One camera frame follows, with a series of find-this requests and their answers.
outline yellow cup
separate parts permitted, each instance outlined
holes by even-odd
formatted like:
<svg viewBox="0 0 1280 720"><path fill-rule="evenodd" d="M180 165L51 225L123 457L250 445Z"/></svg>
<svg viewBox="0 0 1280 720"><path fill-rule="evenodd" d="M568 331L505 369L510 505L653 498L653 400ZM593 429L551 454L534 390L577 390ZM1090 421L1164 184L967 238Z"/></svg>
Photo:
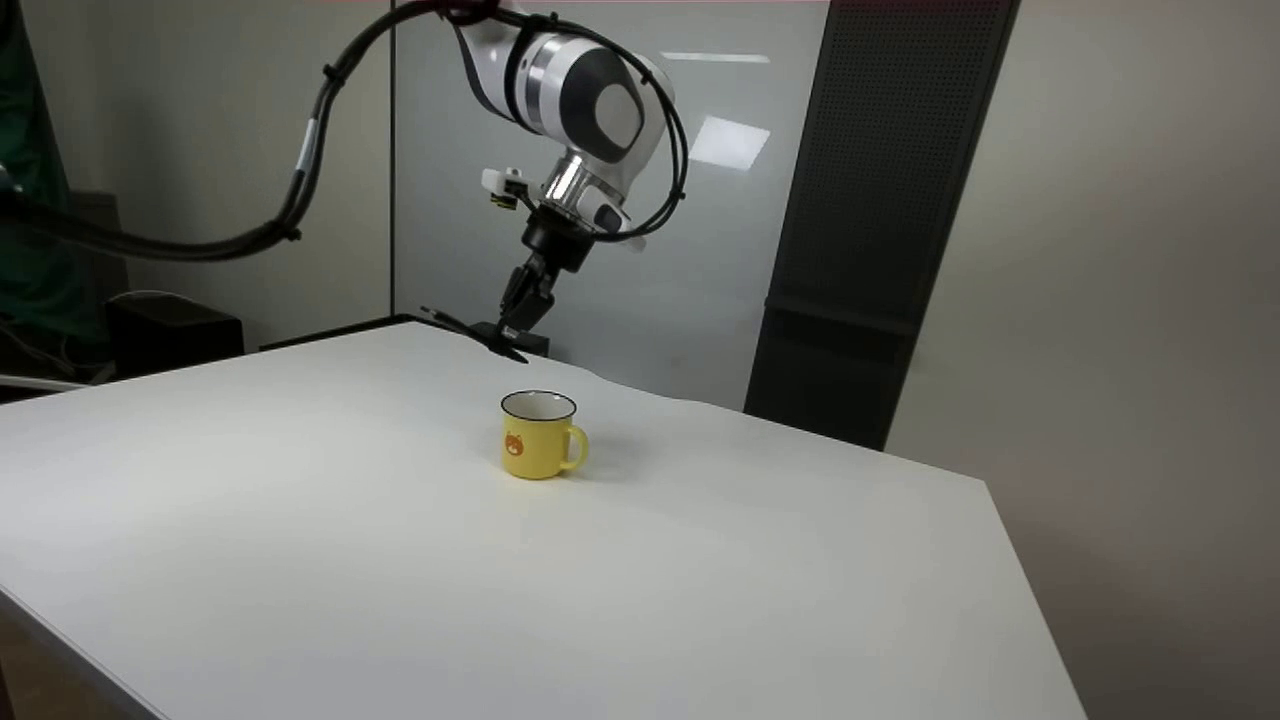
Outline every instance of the yellow cup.
<svg viewBox="0 0 1280 720"><path fill-rule="evenodd" d="M551 482L583 468L593 445L570 417L577 404L564 392L505 397L505 474Z"/></svg>

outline dark doorway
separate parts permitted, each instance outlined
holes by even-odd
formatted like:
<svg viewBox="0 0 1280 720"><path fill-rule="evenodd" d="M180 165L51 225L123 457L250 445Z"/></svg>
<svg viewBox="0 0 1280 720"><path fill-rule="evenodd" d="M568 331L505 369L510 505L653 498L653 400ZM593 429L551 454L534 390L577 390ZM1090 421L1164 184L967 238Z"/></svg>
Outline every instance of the dark doorway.
<svg viewBox="0 0 1280 720"><path fill-rule="evenodd" d="M1015 0L832 0L748 413L882 449Z"/></svg>

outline black cable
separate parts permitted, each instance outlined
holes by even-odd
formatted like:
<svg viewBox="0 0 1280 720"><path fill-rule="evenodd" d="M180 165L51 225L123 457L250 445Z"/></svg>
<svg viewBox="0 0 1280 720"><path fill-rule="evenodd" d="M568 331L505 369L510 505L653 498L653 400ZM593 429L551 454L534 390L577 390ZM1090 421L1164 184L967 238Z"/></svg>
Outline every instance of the black cable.
<svg viewBox="0 0 1280 720"><path fill-rule="evenodd" d="M328 118L335 98L342 91L342 85L350 80L350 72L359 70L359 60L367 56L367 48L393 34L396 26L410 19L410 17L429 17L429 13L443 13L443 8L477 8L468 0L410 0L401 5L393 13L382 13L374 26L367 26L342 51L335 63L323 70L323 85L304 133L304 148L299 160L293 168L293 184L288 197L278 206L278 213L240 238L226 239L206 239L206 244L182 244L182 239L157 239L157 238L132 238L132 234L110 234L110 229L96 229L82 225L75 215L63 215L57 210L33 206L20 193L0 193L0 225L29 225L38 234L51 234L58 239L70 244L86 244L98 253L115 253L115 258L138 258L138 259L182 259L182 265L211 265L211 259L240 259L240 258L256 258L265 250L276 250L278 239L299 239L299 222L309 215L315 189L319 189L319 168L323 168L323 141L328 141Z"/></svg>
<svg viewBox="0 0 1280 720"><path fill-rule="evenodd" d="M323 148L328 148L328 119L330 119L330 106L342 91L342 85L350 80L350 72L359 70L359 60L367 56L367 48L393 34L396 26L410 19L410 17L429 17L429 13L443 13L455 26L472 26L485 17L507 19L507 26L534 26L547 34L564 34L564 36L583 36L597 41L598 48L610 48L623 63L633 63L633 72L653 85L658 110L664 110L664 124L667 124L667 152L671 152L671 189L667 202L636 229L626 234L589 234L589 239L602 239L602 244L621 244L621 239L636 239L636 238L653 238L656 229L664 229L678 202L684 202L684 179L687 179L687 138L684 138L684 119L674 114L674 102L667 98L667 89L653 77L653 70L633 56L626 48L610 43L607 36L568 26L561 17L517 17L517 13L500 13L495 0L408 0L393 13L382 13L374 26L367 26L342 51L335 63L323 70L323 85L319 98L312 106L309 118L309 133L304 133L304 148L288 184L288 197L278 206L278 213L240 238L226 239L202 239L202 244L182 244L182 239L157 239L157 238L137 238L137 234L110 234L110 229L96 229L82 225L75 215L63 215L57 210L43 210L35 202L24 202L16 189L0 193L0 225L29 225L38 234L51 234L58 239L70 244L86 244L98 253L115 253L115 258L138 258L138 259L180 259L180 265L211 265L211 259L240 259L240 258L256 258L265 250L276 250L278 239L299 239L299 222L309 215L315 189L319 189L319 174L323 174Z"/></svg>

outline cup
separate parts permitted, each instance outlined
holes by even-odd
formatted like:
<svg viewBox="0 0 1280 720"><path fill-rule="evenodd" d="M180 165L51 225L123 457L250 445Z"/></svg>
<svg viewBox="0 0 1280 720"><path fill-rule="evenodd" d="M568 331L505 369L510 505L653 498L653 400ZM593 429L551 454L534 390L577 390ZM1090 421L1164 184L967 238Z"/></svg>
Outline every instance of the cup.
<svg viewBox="0 0 1280 720"><path fill-rule="evenodd" d="M577 404L564 392L505 397L505 474L551 482L583 468L589 432L570 426Z"/></svg>

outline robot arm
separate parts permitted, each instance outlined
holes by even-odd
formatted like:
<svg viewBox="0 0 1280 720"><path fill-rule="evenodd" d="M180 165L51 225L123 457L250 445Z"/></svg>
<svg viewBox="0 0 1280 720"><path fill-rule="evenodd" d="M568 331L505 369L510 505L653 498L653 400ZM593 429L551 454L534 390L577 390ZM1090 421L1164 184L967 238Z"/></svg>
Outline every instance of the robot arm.
<svg viewBox="0 0 1280 720"><path fill-rule="evenodd" d="M540 210L583 234L623 234L626 189L664 138L656 89L610 48L507 8L455 26L455 36L477 102L568 148Z"/></svg>
<svg viewBox="0 0 1280 720"><path fill-rule="evenodd" d="M579 26L517 13L507 0L403 0L367 26L339 60L323 70L278 213L246 234L187 244L96 229L29 202L20 184L3 179L3 168L0 225L43 229L115 258L182 265L240 259L278 239L299 239L299 222L319 189L323 138L339 89L382 34L436 13L455 30L477 102L564 144L564 160L534 193L510 174L485 178L495 202L510 210L525 202L531 210L525 234L529 265L510 274L500 303L500 331L520 338L554 303L554 277L577 274L597 239L656 234L674 213L684 202L687 144L667 89L638 56ZM623 202L664 133L671 144L671 193L649 222L633 225Z"/></svg>
<svg viewBox="0 0 1280 720"><path fill-rule="evenodd" d="M551 303L561 274L577 274L598 238L633 234L623 202L664 141L667 114L658 80L636 77L621 48L561 34L554 19L495 8L485 19L455 19L477 102L564 144L564 160L534 202L517 174L485 174L500 206L531 206L529 265L510 274L500 328L520 338Z"/></svg>

